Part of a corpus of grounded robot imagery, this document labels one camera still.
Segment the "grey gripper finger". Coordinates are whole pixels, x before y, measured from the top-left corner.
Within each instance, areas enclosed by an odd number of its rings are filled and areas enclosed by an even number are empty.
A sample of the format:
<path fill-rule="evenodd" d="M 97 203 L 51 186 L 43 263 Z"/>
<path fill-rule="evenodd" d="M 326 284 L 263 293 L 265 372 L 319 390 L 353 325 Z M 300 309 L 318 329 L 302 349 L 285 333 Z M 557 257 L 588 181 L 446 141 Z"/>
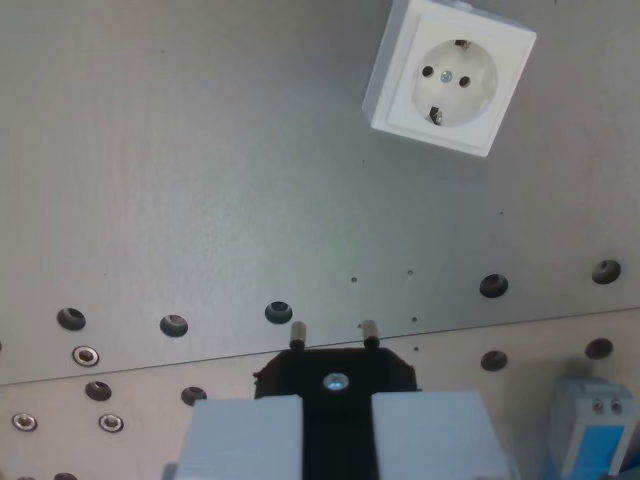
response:
<path fill-rule="evenodd" d="M 198 400 L 165 479 L 301 479 L 303 400 Z"/>
<path fill-rule="evenodd" d="M 381 479 L 512 479 L 481 395 L 377 393 L 372 417 Z"/>

